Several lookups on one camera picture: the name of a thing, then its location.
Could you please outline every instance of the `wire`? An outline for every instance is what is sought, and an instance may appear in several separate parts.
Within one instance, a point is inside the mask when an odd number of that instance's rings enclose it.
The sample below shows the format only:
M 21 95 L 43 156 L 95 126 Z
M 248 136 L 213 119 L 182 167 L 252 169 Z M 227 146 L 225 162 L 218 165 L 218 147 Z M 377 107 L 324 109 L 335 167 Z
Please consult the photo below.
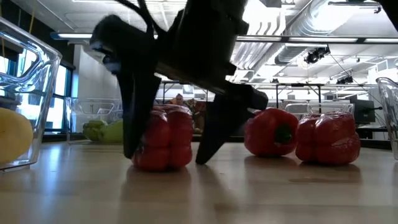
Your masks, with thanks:
M 33 22 L 35 21 L 35 11 L 36 11 L 37 1 L 35 1 L 33 10 L 32 10 L 32 17 L 30 18 L 30 26 L 29 26 L 29 33 L 32 33 Z
M 376 117 L 379 118 L 381 121 L 383 120 L 383 118 L 382 118 L 380 115 L 378 115 L 377 113 L 375 113 L 375 115 L 376 115 Z M 381 126 L 386 126 L 386 123 L 385 123 L 385 122 L 382 122 L 380 125 L 381 125 Z
M 341 66 L 340 65 L 340 63 L 338 63 L 338 61 L 334 58 L 334 56 L 332 55 L 332 54 L 330 54 L 330 56 L 333 58 L 333 60 L 337 63 L 337 65 L 345 72 L 345 74 L 347 74 L 348 76 L 350 76 L 350 77 L 352 77 L 353 78 L 353 76 L 352 75 L 350 75 L 344 68 L 343 68 L 343 66 Z M 356 83 L 356 84 L 358 84 L 364 91 L 366 91 L 374 100 L 376 100 L 380 105 L 382 105 L 382 103 L 378 100 L 378 99 L 376 99 L 372 94 L 370 94 L 370 92 L 367 90 L 367 89 L 365 89 L 361 84 L 359 84 L 354 78 L 353 78 L 353 81 Z
M 154 18 L 150 15 L 147 4 L 145 3 L 145 0 L 138 0 L 138 5 L 139 7 L 144 11 L 145 14 L 147 14 L 147 16 L 150 18 L 150 20 L 152 21 L 152 25 L 154 26 L 157 35 L 163 35 L 166 33 L 166 31 L 164 31 L 162 28 L 160 28 L 160 26 L 156 23 L 156 21 L 154 20 Z
M 145 12 L 143 12 L 142 9 L 140 9 L 135 4 L 129 2 L 128 0 L 115 0 L 115 1 L 117 1 L 120 4 L 122 4 L 123 6 L 126 6 L 126 7 L 130 8 L 130 9 L 132 9 L 138 15 L 140 15 L 142 17 L 142 19 L 144 20 L 144 22 L 147 24 L 146 33 L 151 35 L 151 36 L 154 35 L 154 27 L 152 25 L 152 19 L 151 19 L 150 15 L 145 14 Z
M 146 33 L 149 34 L 152 38 L 154 36 L 154 28 L 156 30 L 157 35 L 163 35 L 166 33 L 160 26 L 156 23 L 156 21 L 152 18 L 152 16 L 149 13 L 149 10 L 147 8 L 147 5 L 145 3 L 145 0 L 138 0 L 138 6 L 135 4 L 129 2 L 128 0 L 115 0 L 118 3 L 122 4 L 123 6 L 126 6 L 133 11 L 135 11 L 137 14 L 139 14 L 144 22 L 147 24 L 147 30 Z
M 20 27 L 21 26 L 21 9 L 19 9 L 19 12 L 18 12 L 18 27 Z

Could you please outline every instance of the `robotic arm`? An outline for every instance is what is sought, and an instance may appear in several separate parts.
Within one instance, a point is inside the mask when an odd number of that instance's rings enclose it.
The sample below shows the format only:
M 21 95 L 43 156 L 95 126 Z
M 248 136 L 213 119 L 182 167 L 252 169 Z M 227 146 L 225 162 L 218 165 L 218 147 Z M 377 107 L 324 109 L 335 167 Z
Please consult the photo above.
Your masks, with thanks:
M 147 24 L 143 32 L 111 15 L 97 24 L 90 40 L 92 49 L 106 55 L 103 63 L 119 82 L 124 155 L 132 158 L 146 129 L 160 84 L 160 78 L 154 76 L 157 72 L 216 94 L 196 159 L 205 164 L 252 117 L 248 108 L 263 110 L 268 104 L 265 93 L 225 80 L 236 69 L 229 62 L 236 36 L 248 31 L 242 20 L 248 0 L 188 0 L 168 31 L 150 16 L 145 0 L 138 0 L 139 7 L 128 0 L 115 1 L 136 11 Z M 379 2 L 385 9 L 391 4 Z M 397 13 L 390 11 L 389 16 L 397 27 Z

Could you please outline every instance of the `wooden table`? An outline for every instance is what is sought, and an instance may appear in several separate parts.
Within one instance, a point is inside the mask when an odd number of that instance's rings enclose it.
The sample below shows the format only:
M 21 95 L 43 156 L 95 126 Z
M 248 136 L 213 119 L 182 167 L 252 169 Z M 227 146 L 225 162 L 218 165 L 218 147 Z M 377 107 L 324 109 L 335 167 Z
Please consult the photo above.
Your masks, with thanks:
M 0 223 L 398 223 L 398 163 L 363 149 L 345 167 L 259 159 L 225 144 L 207 166 L 130 169 L 120 146 L 44 144 L 30 169 L 0 175 Z

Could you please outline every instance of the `fluorescent light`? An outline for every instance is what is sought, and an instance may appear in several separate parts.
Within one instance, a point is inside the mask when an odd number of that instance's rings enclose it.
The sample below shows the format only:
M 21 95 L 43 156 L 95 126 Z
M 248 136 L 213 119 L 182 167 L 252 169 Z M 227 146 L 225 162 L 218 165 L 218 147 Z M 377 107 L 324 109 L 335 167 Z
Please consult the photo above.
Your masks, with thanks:
M 398 38 L 368 38 L 365 43 L 398 43 Z
M 92 34 L 58 34 L 63 39 L 90 39 Z
M 286 43 L 286 47 L 327 47 L 327 44 L 300 44 L 300 43 Z
M 289 42 L 339 42 L 339 43 L 355 43 L 357 38 L 344 37 L 291 37 Z
M 278 42 L 280 37 L 256 36 L 256 35 L 240 35 L 236 38 L 237 42 Z
M 249 23 L 272 22 L 280 15 L 280 10 L 270 10 L 259 0 L 249 0 L 244 8 L 242 19 Z
M 51 33 L 51 38 L 54 40 L 90 40 L 93 34 L 79 34 L 79 33 Z
M 113 0 L 72 0 L 72 2 L 81 2 L 81 3 L 117 3 Z

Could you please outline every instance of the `transparent bin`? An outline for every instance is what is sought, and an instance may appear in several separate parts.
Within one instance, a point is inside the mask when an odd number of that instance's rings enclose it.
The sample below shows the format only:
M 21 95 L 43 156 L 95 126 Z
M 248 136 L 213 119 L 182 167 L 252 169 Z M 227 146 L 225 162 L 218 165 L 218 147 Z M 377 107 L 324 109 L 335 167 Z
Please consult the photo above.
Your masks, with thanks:
M 28 166 L 37 162 L 47 113 L 53 94 L 61 54 L 44 42 L 0 17 L 1 45 L 24 50 L 33 58 L 24 63 L 26 71 L 15 76 L 0 73 L 0 107 L 16 111 L 30 120 L 34 137 L 27 152 L 14 162 L 0 164 L 0 170 Z M 0 55 L 5 50 L 0 47 Z M 0 58 L 6 66 L 6 60 Z
M 381 103 L 394 158 L 398 160 L 398 85 L 389 78 L 378 78 Z
M 123 143 L 120 136 L 123 131 L 120 99 L 66 98 L 65 113 L 70 144 Z
M 354 113 L 354 104 L 351 103 L 291 103 L 285 110 L 300 120 L 306 114 L 321 114 L 334 111 Z

